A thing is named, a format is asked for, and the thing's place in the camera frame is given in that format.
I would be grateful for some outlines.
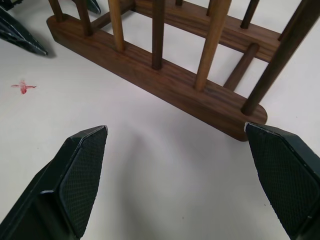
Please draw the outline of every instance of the red stain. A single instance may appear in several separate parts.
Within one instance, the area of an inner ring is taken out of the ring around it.
[[[25,80],[21,80],[19,84],[11,85],[13,88],[20,88],[22,94],[27,92],[27,89],[34,89],[37,86],[27,86]]]

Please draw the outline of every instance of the walnut wood base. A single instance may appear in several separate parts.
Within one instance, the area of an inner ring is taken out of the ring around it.
[[[211,81],[203,92],[197,92],[193,88],[195,73],[166,60],[161,70],[154,70],[150,52],[125,42],[124,53],[119,53],[113,35],[98,30],[84,36],[78,19],[66,14],[63,17],[63,22],[57,22],[54,16],[47,20],[56,42],[229,136],[246,141],[245,122],[266,123],[262,106],[245,116],[241,107],[246,98]]]
[[[152,0],[135,0],[133,11],[152,17]],[[206,14],[207,8],[202,6],[187,1],[177,6],[175,0],[165,0],[164,22],[203,38],[207,36],[210,21]],[[254,24],[243,29],[240,27],[241,23],[237,18],[226,16],[219,43],[242,53],[245,53],[252,43],[259,44],[260,49],[255,57],[269,63],[280,45],[280,33]]]

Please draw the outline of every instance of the drying rack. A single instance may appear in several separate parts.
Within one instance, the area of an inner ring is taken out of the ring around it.
[[[56,42],[229,136],[246,141],[246,122],[264,124],[259,102],[320,16],[320,0],[302,0],[282,34],[254,25],[259,0],[243,20],[228,16],[231,0],[210,0],[208,8],[182,0],[108,0],[110,12],[90,22],[86,0],[75,0],[80,19],[63,14],[47,25]],[[124,41],[121,14],[152,18],[152,52]],[[112,23],[113,35],[101,28]],[[197,74],[163,59],[164,24],[205,38]],[[218,44],[244,53],[224,86],[207,80]],[[268,64],[248,98],[234,92],[253,58]]]

